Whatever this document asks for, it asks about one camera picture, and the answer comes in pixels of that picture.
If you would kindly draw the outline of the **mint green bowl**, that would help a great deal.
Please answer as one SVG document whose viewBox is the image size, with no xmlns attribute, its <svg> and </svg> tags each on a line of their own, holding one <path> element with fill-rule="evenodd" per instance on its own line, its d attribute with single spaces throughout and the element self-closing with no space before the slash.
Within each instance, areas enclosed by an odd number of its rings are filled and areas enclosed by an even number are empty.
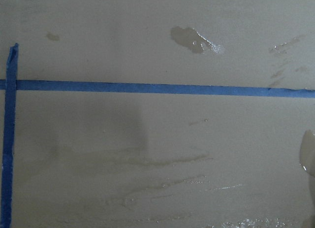
<svg viewBox="0 0 315 228">
<path fill-rule="evenodd" d="M 315 134 L 306 130 L 300 145 L 300 165 L 312 177 L 315 176 Z"/>
</svg>

